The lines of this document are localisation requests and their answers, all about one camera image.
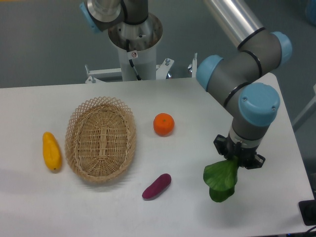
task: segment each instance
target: green leafy vegetable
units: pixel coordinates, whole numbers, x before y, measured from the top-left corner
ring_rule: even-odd
[[[223,202],[235,192],[238,159],[223,160],[204,169],[203,180],[209,186],[209,195],[215,202]]]

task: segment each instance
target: woven basket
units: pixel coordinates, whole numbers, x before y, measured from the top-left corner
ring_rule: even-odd
[[[100,183],[122,174],[133,159],[135,146],[133,113],[116,98],[88,100],[69,120],[66,160],[87,181]]]

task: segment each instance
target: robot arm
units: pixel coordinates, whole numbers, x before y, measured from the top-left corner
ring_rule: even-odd
[[[243,0],[204,2],[239,50],[230,60],[209,56],[197,69],[202,87],[234,117],[229,135],[218,135],[214,144],[225,158],[237,156],[240,166],[259,168],[265,158],[256,150],[277,115],[280,99],[271,86],[253,82],[285,63],[292,45],[282,33],[270,34]],[[148,0],[87,0],[80,7],[93,31],[109,29],[111,41],[120,49],[141,52],[161,38],[161,23],[148,14]],[[152,72],[156,71],[154,60]],[[135,62],[130,67],[127,56],[120,61],[123,78],[123,72],[133,78]],[[140,75],[154,78],[147,73],[149,65],[144,68]]]
[[[206,58],[197,80],[233,117],[227,137],[214,141],[219,154],[239,158],[247,169],[262,167],[256,150],[277,115],[278,93],[255,80],[286,62],[292,53],[287,36],[269,33],[243,0],[204,0],[229,39],[239,50],[230,60]]]
[[[139,25],[148,18],[148,0],[87,0],[80,8],[95,33],[121,22]]]

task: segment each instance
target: white table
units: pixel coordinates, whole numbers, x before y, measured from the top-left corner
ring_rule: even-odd
[[[273,74],[259,81],[279,92]],[[135,115],[129,170],[102,186],[82,181],[65,161],[60,173],[49,172],[42,134],[52,132],[63,148],[72,112],[98,96],[121,99]],[[309,228],[298,202],[313,194],[282,99],[258,149],[264,166],[240,168],[236,192],[223,203],[210,199],[202,175],[223,160],[213,140],[228,134],[232,117],[195,79],[8,88],[0,101],[1,237],[248,237]],[[174,117],[172,136],[153,131],[161,112]],[[143,201],[163,173],[172,176],[169,189]]]

